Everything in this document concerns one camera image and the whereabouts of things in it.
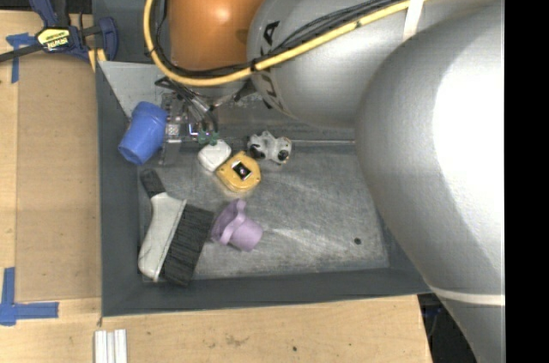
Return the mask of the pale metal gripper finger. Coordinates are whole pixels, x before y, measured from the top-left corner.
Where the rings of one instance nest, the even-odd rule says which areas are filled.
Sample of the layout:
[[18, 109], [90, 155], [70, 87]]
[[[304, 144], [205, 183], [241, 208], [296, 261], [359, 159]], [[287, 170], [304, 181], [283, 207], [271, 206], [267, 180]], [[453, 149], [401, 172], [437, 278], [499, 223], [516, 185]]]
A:
[[165, 127], [160, 163], [163, 166], [173, 165], [178, 157], [182, 139], [181, 124], [168, 123]]

